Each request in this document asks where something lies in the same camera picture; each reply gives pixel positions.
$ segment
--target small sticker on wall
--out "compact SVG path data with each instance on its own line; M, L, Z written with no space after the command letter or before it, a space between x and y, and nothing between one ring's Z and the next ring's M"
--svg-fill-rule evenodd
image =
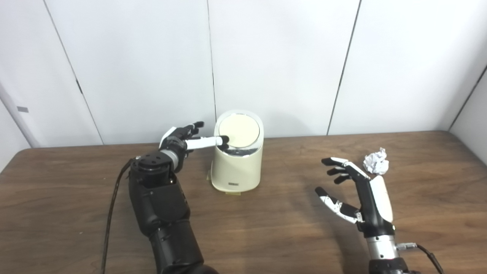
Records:
M17 106L17 110L18 110L19 112L27 112L27 113L29 113L29 109L28 109L28 108L26 108L26 107L19 107L19 106Z

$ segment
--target wooden table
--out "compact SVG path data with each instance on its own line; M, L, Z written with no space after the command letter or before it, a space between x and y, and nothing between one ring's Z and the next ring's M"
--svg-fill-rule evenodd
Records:
M241 196L206 181L213 150L196 151L179 179L206 263L221 274L367 273L354 225L314 193L323 186L359 205L352 182L339 186L320 159L360 163L387 149L385 175L397 240L434 252L447 274L487 270L487 167L446 132L273 138L264 142L262 181ZM113 185L128 158L152 144L29 149L0 175L0 273L99 273ZM435 273L420 251L401 253L411 269ZM127 181L115 204L107 273L153 274Z

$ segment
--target cream trash can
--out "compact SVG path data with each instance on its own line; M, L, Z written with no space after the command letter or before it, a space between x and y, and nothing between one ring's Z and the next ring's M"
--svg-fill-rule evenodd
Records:
M227 149L215 147L210 179L223 192L237 193L257 187L261 181L264 127L250 111L232 110L218 117L215 136L230 138Z

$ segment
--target wire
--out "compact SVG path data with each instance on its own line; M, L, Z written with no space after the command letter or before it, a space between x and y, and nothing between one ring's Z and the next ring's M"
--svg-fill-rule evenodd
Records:
M443 271L443 268L441 268L440 263L438 262L438 260L436 259L436 257L434 256L433 253L429 252L426 248L424 248L421 245L417 245L417 247L419 249L421 249L424 253L426 253L426 256L428 256L430 261L433 263L434 267L436 267L436 270L438 271L438 273L445 274L445 272Z
M105 230L105 242L103 243L103 254L101 258L101 274L105 274L105 266L107 264L107 252L108 252L108 239L110 236L110 224L112 223L112 213L113 207L115 206L115 199L117 198L118 186L120 185L120 180L122 179L123 174L125 171L130 167L133 162L133 158L130 159L120 170L120 174L118 175L117 181L115 182L115 187L113 189L112 201L110 202L110 209L108 210L108 217L107 217L107 227Z

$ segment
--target robotic arm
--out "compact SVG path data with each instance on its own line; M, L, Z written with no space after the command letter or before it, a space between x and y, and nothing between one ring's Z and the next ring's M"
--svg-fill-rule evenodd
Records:
M330 196L323 188L315 189L319 198L339 217L357 225L367 240L371 260L370 274L406 274L418 273L408 270L408 266L398 251L412 248L424 248L415 243L396 244L395 227L392 225L393 212L386 185L382 176L371 179L352 162L341 158L325 158L321 162L326 166L336 166L327 172L333 176L339 174L335 184L351 179L355 182L361 208L340 202ZM443 270L434 255L427 252L439 273Z
M176 177L192 150L228 143L227 136L193 138L203 125L171 128L158 150L136 157L130 166L130 200L139 229L149 238L158 274L218 274L203 264L189 223L189 206Z

